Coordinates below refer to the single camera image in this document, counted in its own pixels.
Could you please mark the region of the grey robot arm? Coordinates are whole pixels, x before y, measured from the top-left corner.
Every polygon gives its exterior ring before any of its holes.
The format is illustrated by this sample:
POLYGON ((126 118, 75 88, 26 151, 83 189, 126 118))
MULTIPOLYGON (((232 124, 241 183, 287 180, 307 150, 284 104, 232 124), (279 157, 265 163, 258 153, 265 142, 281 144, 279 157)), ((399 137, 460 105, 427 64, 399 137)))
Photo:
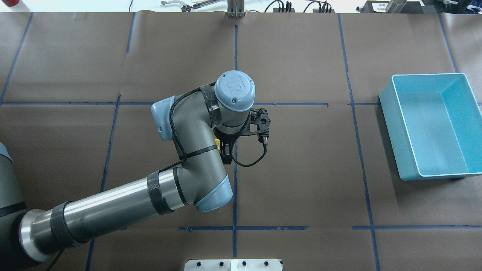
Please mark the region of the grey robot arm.
POLYGON ((251 120, 245 72, 153 103, 1 106, 1 270, 194 206, 233 197, 226 153, 251 120))

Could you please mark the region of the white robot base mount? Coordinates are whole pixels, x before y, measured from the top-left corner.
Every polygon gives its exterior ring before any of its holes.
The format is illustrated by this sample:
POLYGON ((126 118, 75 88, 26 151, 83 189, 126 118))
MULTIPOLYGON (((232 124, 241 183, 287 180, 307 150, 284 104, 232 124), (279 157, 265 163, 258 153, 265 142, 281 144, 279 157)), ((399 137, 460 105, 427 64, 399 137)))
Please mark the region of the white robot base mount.
POLYGON ((282 271, 278 259, 193 259, 186 262, 184 271, 282 271))

